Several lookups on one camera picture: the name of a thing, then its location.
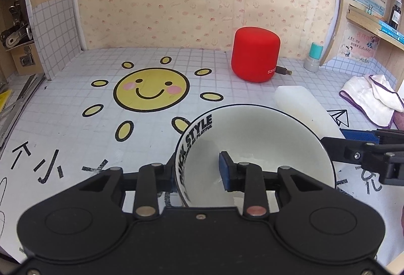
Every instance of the bottle cap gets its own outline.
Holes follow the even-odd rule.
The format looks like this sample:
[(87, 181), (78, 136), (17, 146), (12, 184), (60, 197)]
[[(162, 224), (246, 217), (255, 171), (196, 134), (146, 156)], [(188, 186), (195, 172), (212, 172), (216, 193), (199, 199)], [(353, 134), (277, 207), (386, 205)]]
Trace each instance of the bottle cap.
[(395, 4), (397, 4), (399, 7), (401, 7), (401, 0), (395, 0)]
[(323, 46), (313, 42), (312, 47), (310, 48), (309, 57), (316, 60), (320, 60), (322, 52), (323, 52)]

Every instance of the pink cheek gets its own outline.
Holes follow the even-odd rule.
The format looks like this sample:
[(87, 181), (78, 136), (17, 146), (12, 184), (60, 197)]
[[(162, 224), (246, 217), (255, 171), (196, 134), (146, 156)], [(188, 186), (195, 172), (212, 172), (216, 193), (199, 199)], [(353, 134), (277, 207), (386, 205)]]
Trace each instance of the pink cheek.
[(167, 92), (169, 94), (179, 94), (181, 93), (182, 89), (179, 86), (170, 86), (167, 88)]
[(133, 89), (135, 87), (136, 87), (136, 83), (129, 82), (129, 83), (124, 84), (123, 89), (124, 90), (131, 90), (131, 89)]

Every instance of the black bottle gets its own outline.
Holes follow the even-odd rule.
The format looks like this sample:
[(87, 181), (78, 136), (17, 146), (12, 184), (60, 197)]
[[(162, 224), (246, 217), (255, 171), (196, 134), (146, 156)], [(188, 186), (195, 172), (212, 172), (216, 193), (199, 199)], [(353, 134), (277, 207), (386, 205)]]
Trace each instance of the black bottle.
[(393, 9), (391, 10), (389, 26), (397, 29), (401, 17), (401, 0), (395, 0)]

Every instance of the white bowl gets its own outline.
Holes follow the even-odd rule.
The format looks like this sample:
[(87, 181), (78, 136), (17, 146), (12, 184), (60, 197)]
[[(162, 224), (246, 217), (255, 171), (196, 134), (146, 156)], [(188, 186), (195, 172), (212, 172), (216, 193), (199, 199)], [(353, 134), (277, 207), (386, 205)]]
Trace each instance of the white bowl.
[[(175, 180), (184, 205), (242, 206), (242, 193), (224, 190), (219, 173), (221, 151), (227, 151), (236, 163), (248, 161), (272, 172), (290, 166), (335, 187), (333, 163), (307, 126), (273, 108), (231, 104), (202, 114), (178, 141)], [(277, 211), (273, 193), (268, 196), (271, 212)]]

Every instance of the yellow sun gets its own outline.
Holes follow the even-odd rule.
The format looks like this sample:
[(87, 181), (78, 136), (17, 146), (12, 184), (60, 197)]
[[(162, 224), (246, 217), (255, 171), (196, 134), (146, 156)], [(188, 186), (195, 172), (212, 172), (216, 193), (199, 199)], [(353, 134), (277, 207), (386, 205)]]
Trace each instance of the yellow sun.
[[(172, 58), (161, 58), (160, 64), (167, 65)], [(135, 65), (126, 61), (122, 68), (132, 69)], [(211, 69), (203, 68), (195, 71), (196, 76), (206, 76), (212, 73)], [(92, 87), (104, 87), (108, 80), (99, 79), (91, 83)], [(181, 102), (189, 92), (189, 80), (177, 70), (167, 68), (146, 68), (134, 71), (124, 76), (114, 88), (115, 102), (122, 108), (133, 112), (157, 112), (172, 107)], [(215, 92), (200, 94), (201, 99), (218, 102), (224, 97)], [(84, 117), (91, 117), (102, 111), (102, 104), (89, 106), (82, 113)], [(182, 117), (174, 117), (171, 121), (173, 128), (180, 134), (190, 125), (190, 122)], [(115, 139), (118, 142), (126, 141), (132, 134), (135, 125), (132, 121), (122, 122), (116, 132)]]

